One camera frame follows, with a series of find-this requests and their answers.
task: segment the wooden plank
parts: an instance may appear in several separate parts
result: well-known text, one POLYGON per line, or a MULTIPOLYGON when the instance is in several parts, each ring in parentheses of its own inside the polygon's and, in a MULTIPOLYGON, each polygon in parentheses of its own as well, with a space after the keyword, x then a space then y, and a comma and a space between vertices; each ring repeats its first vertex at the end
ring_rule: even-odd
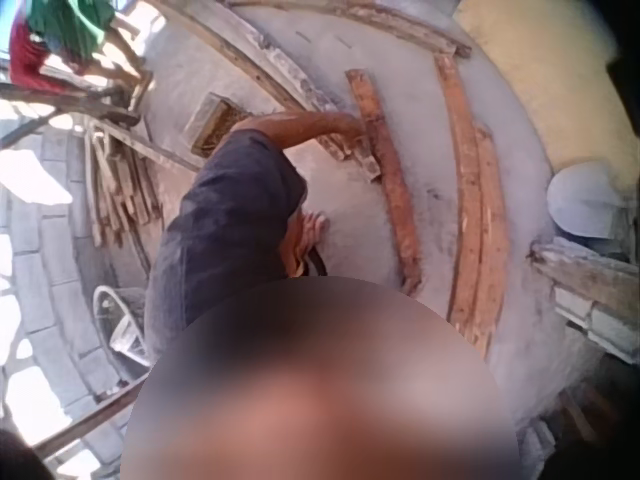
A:
POLYGON ((157 145, 153 145, 151 142, 145 140, 140 135, 133 132, 129 132, 124 128, 118 127, 108 121, 96 120, 95 124, 100 126, 106 133, 113 135, 125 145, 138 151, 141 155, 156 162, 163 167, 171 168, 178 165, 191 172, 197 173, 200 171, 200 167, 192 164, 191 162, 184 160, 173 152, 160 148, 157 145))
POLYGON ((404 181, 402 166, 393 145, 376 89, 364 70, 346 72, 373 154, 382 170, 382 186, 387 198, 389 217, 403 274, 402 290, 407 295, 416 292, 422 281, 420 240, 414 223, 413 205, 404 181))
POLYGON ((140 121, 137 113, 114 107, 80 95, 64 95, 42 90, 31 90, 9 83, 0 83, 0 98, 10 102, 43 103, 65 112, 77 112, 94 118, 109 118, 125 125, 135 125, 140 121))
POLYGON ((102 225, 100 224, 100 211, 97 198, 98 164, 93 149, 93 142, 91 141, 91 132, 89 130, 86 130, 84 134, 84 175, 93 245, 100 247, 104 244, 104 233, 102 231, 102 225))
MULTIPOLYGON (((277 82, 266 70, 253 61, 245 52, 240 50, 232 42, 213 31, 210 27, 200 22, 194 16, 187 13, 181 5, 170 0, 149 0, 149 3, 162 13, 169 21, 182 25, 187 31, 196 35, 204 43, 215 49, 234 66, 243 71, 260 88, 267 92, 285 110, 302 111, 304 105, 282 84, 277 82)), ((341 145, 336 144, 333 137, 319 137, 317 142, 329 155, 338 161, 344 160, 345 152, 341 145)))
POLYGON ((458 177, 458 251, 447 315, 459 332, 473 319, 480 273, 482 196, 476 130, 458 67, 450 55, 434 55, 449 112, 458 177))
POLYGON ((471 56, 471 47, 452 35, 399 10, 373 2, 339 0, 224 0, 232 7, 272 7, 282 10, 309 10, 348 18, 387 32, 401 40, 436 53, 471 56))
POLYGON ((530 258, 541 273, 609 307, 630 328, 640 329, 637 265, 601 257, 560 238, 551 244, 534 244, 530 258))
POLYGON ((486 357, 502 312, 510 245, 498 155, 491 134, 480 125, 476 125, 476 143, 482 195, 482 242, 475 306, 465 337, 486 357))
POLYGON ((111 420, 116 414, 136 401, 148 375, 148 373, 145 374, 127 388, 120 390, 111 399, 99 405, 96 410, 76 420, 67 428, 37 443, 33 447, 35 454, 41 460, 45 460, 111 420))

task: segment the orange wooden plank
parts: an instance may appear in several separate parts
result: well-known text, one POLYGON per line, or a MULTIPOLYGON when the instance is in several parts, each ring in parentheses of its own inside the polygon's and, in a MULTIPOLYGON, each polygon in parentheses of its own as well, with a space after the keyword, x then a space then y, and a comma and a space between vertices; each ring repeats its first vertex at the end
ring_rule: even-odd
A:
POLYGON ((498 155, 491 134, 478 125, 476 143, 482 193, 482 246, 473 319, 465 336, 486 356, 502 312, 510 245, 498 155))
POLYGON ((372 153, 380 163, 382 186, 404 277, 402 291, 412 295, 422 282, 422 268, 420 240, 414 223, 409 189, 371 79, 364 70, 349 70, 346 74, 360 108, 372 153))
POLYGON ((458 251, 447 318, 459 332, 472 322, 480 270, 482 208, 480 166, 473 115, 450 55, 434 55, 453 137, 458 176, 458 251))

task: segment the yellow wall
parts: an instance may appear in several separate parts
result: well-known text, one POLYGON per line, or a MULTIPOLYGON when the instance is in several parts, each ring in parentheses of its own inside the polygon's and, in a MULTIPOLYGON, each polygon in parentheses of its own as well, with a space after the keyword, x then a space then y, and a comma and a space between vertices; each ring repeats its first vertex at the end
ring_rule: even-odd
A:
POLYGON ((639 142, 606 72, 616 45, 584 0, 463 0, 455 19, 511 83, 557 171, 602 158, 619 189, 639 142))

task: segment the red cloth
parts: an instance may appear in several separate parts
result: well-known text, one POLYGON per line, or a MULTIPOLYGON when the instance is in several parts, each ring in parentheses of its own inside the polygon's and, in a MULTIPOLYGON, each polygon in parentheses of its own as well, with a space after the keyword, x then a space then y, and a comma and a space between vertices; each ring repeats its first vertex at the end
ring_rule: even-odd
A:
POLYGON ((42 75, 40 68, 51 52, 43 45, 31 41, 27 19, 18 12, 13 20, 9 37, 9 78, 21 87, 64 93, 66 89, 51 77, 42 75))

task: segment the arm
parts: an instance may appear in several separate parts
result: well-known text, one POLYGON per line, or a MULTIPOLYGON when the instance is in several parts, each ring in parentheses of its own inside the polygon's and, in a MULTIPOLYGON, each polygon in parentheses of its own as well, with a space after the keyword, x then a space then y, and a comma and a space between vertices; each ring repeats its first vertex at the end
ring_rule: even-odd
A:
POLYGON ((360 120, 342 112, 274 113, 243 120, 232 128, 237 130, 258 130, 281 150, 332 133, 341 134, 347 140, 364 135, 360 120))

